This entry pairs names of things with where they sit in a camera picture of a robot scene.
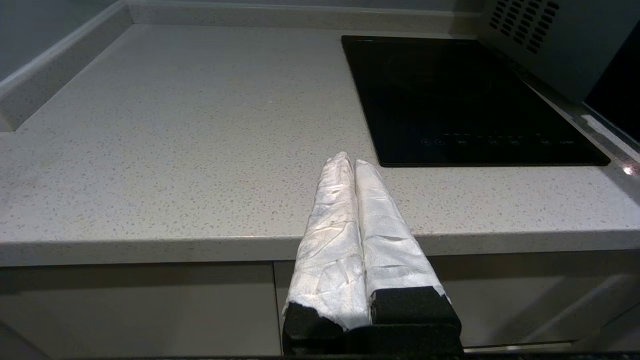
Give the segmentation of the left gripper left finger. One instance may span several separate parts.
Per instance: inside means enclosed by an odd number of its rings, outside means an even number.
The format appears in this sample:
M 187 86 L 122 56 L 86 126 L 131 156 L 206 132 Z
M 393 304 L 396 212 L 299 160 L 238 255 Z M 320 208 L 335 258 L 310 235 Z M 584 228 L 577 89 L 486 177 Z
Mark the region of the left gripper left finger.
M 347 153 L 322 167 L 298 247 L 282 328 L 285 354 L 329 354 L 370 325 L 354 169 Z

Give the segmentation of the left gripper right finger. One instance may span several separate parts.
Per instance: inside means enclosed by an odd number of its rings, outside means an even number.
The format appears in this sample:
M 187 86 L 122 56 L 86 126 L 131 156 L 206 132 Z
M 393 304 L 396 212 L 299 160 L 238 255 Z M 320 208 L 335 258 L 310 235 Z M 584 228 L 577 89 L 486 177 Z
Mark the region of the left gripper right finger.
M 382 176 L 355 164 L 370 326 L 355 331 L 361 354 L 462 354 L 462 323 Z

